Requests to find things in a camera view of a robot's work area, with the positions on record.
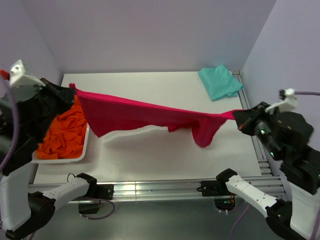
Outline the crimson red t shirt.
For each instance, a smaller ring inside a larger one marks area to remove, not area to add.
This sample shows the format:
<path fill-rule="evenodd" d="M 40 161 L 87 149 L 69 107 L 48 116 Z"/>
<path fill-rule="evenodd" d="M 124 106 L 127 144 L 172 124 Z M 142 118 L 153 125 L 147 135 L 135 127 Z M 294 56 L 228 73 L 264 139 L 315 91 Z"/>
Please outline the crimson red t shirt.
<path fill-rule="evenodd" d="M 97 137 L 114 131 L 131 131 L 146 126 L 166 127 L 169 132 L 190 129 L 193 141 L 209 146 L 220 127 L 234 120 L 233 111 L 203 113 L 161 106 L 127 98 L 87 92 L 69 84 L 81 105 L 91 130 Z"/>

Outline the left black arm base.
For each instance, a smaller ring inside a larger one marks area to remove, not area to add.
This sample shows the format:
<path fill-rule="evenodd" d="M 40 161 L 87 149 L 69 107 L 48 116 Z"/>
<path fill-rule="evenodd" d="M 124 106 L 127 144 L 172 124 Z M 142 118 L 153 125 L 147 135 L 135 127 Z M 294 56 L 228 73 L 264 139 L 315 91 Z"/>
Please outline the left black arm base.
<path fill-rule="evenodd" d="M 79 215 L 87 220 L 103 220 L 111 216 L 116 206 L 112 202 L 114 195 L 113 184 L 98 184 L 93 193 L 78 198 L 78 212 Z M 96 215 L 100 210 L 102 203 L 111 205 L 111 210 L 104 216 L 90 216 Z"/>

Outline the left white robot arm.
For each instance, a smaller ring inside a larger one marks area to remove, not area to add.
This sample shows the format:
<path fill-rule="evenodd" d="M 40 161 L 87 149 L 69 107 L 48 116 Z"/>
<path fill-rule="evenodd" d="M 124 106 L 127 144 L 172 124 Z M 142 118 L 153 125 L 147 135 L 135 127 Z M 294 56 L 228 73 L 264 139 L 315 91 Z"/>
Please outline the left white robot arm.
<path fill-rule="evenodd" d="M 68 202 L 98 193 L 97 180 L 80 173 L 46 191 L 29 191 L 33 153 L 55 117 L 74 104 L 76 91 L 42 78 L 40 84 L 11 87 L 0 100 L 0 227 L 21 240 L 44 227 Z"/>

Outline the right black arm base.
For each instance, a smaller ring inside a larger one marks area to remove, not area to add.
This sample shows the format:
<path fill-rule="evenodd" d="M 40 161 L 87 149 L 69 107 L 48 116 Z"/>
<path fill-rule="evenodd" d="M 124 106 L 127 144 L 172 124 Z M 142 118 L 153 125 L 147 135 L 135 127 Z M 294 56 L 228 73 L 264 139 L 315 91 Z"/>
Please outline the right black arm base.
<path fill-rule="evenodd" d="M 228 191 L 226 185 L 218 180 L 203 180 L 196 191 L 201 193 L 202 197 L 212 197 L 219 213 L 228 215 L 238 207 L 235 194 Z"/>

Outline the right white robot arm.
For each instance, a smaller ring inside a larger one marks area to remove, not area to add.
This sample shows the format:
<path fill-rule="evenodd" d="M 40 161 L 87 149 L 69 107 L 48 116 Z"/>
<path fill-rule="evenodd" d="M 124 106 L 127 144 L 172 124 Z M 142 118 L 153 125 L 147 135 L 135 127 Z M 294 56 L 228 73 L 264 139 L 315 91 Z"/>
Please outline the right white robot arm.
<path fill-rule="evenodd" d="M 235 111 L 238 130 L 257 137 L 287 180 L 290 199 L 271 195 L 228 168 L 216 176 L 222 195 L 234 194 L 259 211 L 268 227 L 284 240 L 315 240 L 320 236 L 320 152 L 309 145 L 314 132 L 300 113 L 268 111 L 261 102 Z"/>

